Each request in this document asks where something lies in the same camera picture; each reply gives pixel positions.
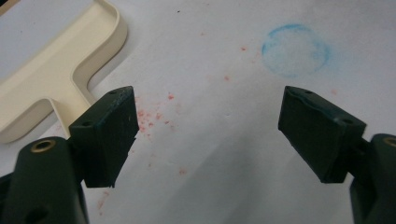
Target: blue stain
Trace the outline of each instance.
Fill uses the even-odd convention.
[[[262,61],[282,77],[309,76],[322,68],[330,48],[311,29],[288,24],[271,31],[262,45]]]

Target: table surface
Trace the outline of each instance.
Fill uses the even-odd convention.
[[[348,188],[322,185],[277,130],[286,85],[396,134],[396,2],[111,0],[122,50],[91,80],[99,98],[134,86],[141,131],[114,189],[85,189],[91,223],[353,223]],[[0,78],[90,1],[21,1],[0,17]],[[0,145],[63,136],[51,114]]]

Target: cream-colored tray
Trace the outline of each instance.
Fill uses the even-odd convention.
[[[0,142],[16,140],[52,111],[68,126],[95,101],[91,76],[127,36],[118,10],[106,0],[91,6],[37,55],[0,83]]]

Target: brass insert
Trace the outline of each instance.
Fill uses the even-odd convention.
[[[35,143],[30,149],[33,153],[41,153],[52,149],[56,142],[54,140],[43,140]]]

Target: blue ink mark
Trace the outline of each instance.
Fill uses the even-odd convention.
[[[262,45],[263,63],[282,77],[312,75],[326,64],[329,57],[330,48],[301,24],[276,28]]]

